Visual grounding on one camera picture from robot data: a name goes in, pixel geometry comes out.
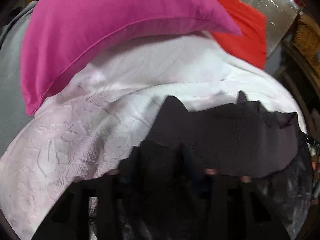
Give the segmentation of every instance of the orange object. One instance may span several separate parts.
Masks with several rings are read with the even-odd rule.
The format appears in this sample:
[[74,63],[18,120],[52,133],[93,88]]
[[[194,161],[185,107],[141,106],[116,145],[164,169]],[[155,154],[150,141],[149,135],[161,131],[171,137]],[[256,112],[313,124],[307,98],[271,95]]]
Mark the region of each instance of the orange object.
[[242,31],[242,36],[212,33],[229,54],[264,69],[267,60],[266,16],[239,0],[217,0]]

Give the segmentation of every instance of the magenta pillow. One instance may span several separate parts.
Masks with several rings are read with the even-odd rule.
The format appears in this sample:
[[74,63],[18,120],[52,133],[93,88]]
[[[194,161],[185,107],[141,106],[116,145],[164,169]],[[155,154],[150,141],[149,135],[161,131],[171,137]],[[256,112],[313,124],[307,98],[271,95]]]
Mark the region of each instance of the magenta pillow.
[[196,30],[241,34],[216,0],[40,0],[20,57],[26,112],[62,91],[102,49]]

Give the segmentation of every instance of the gray fabric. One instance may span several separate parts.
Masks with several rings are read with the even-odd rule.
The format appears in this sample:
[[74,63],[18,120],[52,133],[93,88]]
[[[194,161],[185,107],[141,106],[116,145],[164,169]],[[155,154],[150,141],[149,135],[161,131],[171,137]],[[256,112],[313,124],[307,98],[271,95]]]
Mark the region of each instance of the gray fabric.
[[36,1],[27,5],[0,35],[0,157],[32,119],[26,116],[20,89],[20,49]]

